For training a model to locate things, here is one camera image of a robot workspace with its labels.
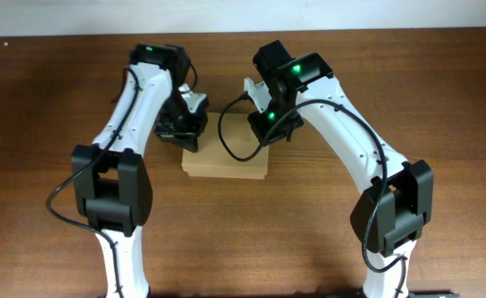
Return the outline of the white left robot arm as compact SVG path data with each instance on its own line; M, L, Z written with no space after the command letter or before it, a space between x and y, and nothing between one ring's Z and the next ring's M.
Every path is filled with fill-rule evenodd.
M110 119L91 145L72 152L76 207L101 245L108 297L150 294L142 228L152 211L153 189L144 154L151 136L198 151L209 100L186 84L193 68L180 46L137 45Z

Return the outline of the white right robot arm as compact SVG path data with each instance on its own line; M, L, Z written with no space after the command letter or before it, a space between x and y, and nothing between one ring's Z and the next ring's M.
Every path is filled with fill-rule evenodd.
M309 123L351 175L360 198L349 217L368 267L363 297L409 297L411 252L431 221L434 173L388 145L352 105L317 53L297 59L280 41L259 48L262 82L245 81L256 112L248 116L262 147Z

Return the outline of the brown cardboard box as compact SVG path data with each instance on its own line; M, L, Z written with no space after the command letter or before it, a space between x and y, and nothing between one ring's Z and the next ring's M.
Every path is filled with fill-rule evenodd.
M222 121L223 137L218 134L219 113L208 113L205 130L198 138L196 153L184 151L181 166L191 177L235 178L262 180L267 175L268 149L263 148L250 161L237 161L222 145L224 140L229 150L239 157L249 156L258 146L247 116L226 113Z

